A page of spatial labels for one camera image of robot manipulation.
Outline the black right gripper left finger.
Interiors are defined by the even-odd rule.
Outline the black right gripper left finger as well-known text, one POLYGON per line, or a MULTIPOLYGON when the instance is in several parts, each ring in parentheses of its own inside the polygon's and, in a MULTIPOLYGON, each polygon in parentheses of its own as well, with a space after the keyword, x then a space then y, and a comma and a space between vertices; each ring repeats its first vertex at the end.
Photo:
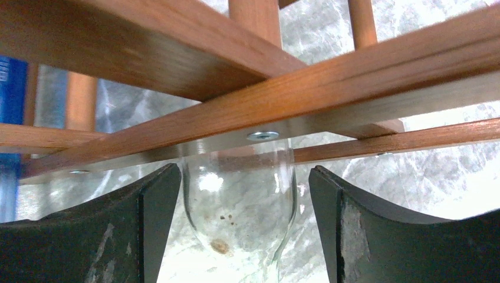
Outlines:
POLYGON ((156 282, 182 176, 167 164, 37 221, 1 225, 2 282, 156 282))

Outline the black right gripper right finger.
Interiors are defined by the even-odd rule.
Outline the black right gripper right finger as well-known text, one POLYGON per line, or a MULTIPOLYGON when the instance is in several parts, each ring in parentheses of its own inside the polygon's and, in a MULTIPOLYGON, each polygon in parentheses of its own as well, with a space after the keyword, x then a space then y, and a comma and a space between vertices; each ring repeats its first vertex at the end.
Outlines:
POLYGON ((322 166, 308 181, 330 282, 499 281, 499 210, 451 220, 391 203, 322 166))

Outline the clear glass bottle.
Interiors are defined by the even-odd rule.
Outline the clear glass bottle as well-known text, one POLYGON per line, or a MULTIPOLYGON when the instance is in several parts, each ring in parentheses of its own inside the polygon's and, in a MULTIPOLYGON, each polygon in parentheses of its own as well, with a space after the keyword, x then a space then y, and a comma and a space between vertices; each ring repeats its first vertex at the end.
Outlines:
POLYGON ((183 204, 219 282, 278 282, 298 206, 288 139, 184 157, 183 204))

